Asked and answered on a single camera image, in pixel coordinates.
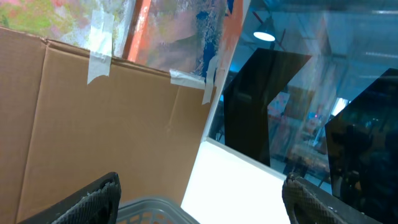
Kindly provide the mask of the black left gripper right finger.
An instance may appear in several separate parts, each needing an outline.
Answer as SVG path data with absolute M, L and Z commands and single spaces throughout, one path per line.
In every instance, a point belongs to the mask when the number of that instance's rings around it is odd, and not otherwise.
M 381 224 L 292 172 L 282 200 L 291 224 Z

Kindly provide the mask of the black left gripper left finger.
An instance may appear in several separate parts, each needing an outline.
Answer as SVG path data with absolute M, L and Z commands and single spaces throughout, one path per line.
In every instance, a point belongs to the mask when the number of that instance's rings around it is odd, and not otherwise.
M 59 203 L 23 221 L 22 224 L 115 224 L 121 199 L 121 184 L 109 172 Z

